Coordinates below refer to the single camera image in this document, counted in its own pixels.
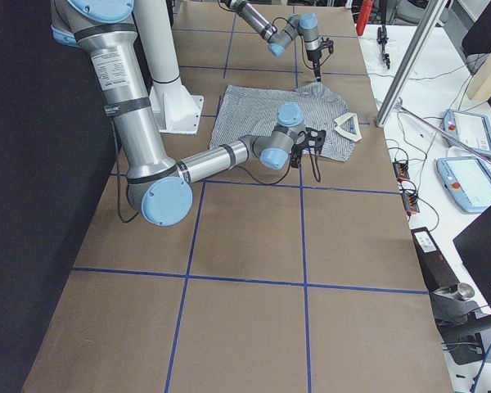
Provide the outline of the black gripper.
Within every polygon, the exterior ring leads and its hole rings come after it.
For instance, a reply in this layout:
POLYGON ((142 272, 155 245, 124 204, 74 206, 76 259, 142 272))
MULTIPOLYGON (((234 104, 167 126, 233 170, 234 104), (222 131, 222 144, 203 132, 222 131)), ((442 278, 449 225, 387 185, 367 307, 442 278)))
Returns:
POLYGON ((322 44, 320 40, 305 41, 304 47, 306 50, 307 58, 312 62, 313 74, 317 82, 322 81, 322 74, 320 70, 320 59, 322 57, 322 44))
POLYGON ((304 150, 308 148, 306 139, 302 142, 296 143, 291 149, 291 168, 299 168, 301 166, 301 160, 304 150))

